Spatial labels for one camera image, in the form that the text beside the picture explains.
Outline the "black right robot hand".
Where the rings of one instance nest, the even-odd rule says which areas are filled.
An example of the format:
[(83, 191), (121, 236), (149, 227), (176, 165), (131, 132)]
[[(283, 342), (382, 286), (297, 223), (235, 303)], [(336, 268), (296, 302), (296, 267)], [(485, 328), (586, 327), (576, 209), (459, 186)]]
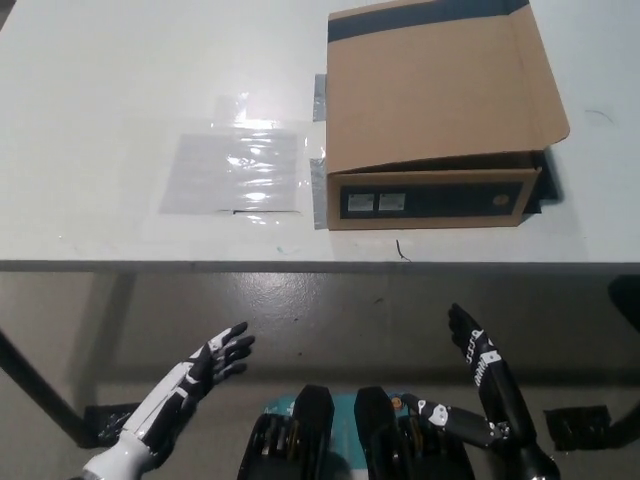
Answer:
[(482, 415), (405, 393), (402, 402), (436, 429), (496, 452), (538, 451), (528, 407), (506, 360), (486, 330), (461, 306), (448, 310), (453, 343), (472, 374)]

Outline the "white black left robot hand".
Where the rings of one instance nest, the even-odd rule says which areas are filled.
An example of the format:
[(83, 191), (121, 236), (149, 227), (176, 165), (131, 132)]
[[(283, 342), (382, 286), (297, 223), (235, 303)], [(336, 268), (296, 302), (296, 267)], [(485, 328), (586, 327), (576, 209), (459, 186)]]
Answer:
[(247, 369), (255, 337), (242, 322), (207, 340), (177, 363), (125, 422), (120, 436), (140, 442), (153, 456), (170, 453), (199, 403), (229, 377)]

